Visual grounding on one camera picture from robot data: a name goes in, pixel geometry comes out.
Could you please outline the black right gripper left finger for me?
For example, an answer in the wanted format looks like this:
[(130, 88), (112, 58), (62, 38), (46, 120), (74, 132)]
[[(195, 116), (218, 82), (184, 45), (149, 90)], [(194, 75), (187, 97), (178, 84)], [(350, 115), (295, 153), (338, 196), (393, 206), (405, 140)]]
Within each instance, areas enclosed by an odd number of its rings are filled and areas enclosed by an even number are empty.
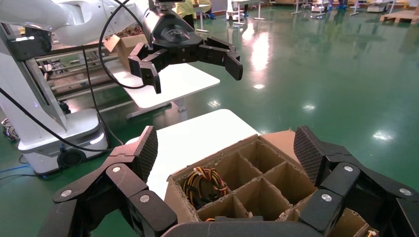
[(157, 154), (157, 132), (148, 126), (137, 141), (114, 148), (99, 168), (60, 189), (39, 235), (88, 237), (119, 211), (138, 236), (162, 236), (177, 215), (146, 183)]

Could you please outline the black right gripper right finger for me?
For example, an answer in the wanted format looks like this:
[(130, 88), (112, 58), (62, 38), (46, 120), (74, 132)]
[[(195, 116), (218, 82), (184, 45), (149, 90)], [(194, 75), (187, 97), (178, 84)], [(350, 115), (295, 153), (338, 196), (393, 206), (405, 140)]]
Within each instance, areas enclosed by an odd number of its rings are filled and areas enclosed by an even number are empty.
[(415, 189), (365, 167), (345, 147), (321, 141), (307, 126), (296, 130), (293, 150), (316, 187), (300, 222), (327, 237), (350, 209), (381, 237), (418, 236)]

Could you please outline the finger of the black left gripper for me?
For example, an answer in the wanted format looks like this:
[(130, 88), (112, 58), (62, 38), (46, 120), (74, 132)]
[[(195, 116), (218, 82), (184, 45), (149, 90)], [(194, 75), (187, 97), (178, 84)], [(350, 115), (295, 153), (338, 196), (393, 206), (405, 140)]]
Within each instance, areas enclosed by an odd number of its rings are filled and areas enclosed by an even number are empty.
[(215, 37), (207, 37), (200, 45), (200, 61), (224, 67), (235, 80), (243, 76), (240, 57), (236, 46)]
[(138, 43), (128, 56), (130, 73), (142, 79), (143, 85), (153, 86), (160, 94), (161, 82), (159, 72), (168, 66), (168, 50), (155, 51), (149, 44)]

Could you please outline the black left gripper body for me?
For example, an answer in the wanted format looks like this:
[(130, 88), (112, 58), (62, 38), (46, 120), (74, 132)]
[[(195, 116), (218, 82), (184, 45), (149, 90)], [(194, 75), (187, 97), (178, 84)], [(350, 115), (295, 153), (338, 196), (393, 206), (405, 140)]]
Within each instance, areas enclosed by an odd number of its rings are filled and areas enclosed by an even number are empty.
[(154, 51), (166, 50), (164, 59), (170, 65), (198, 61), (204, 39), (174, 11), (148, 10), (143, 18), (143, 31)]

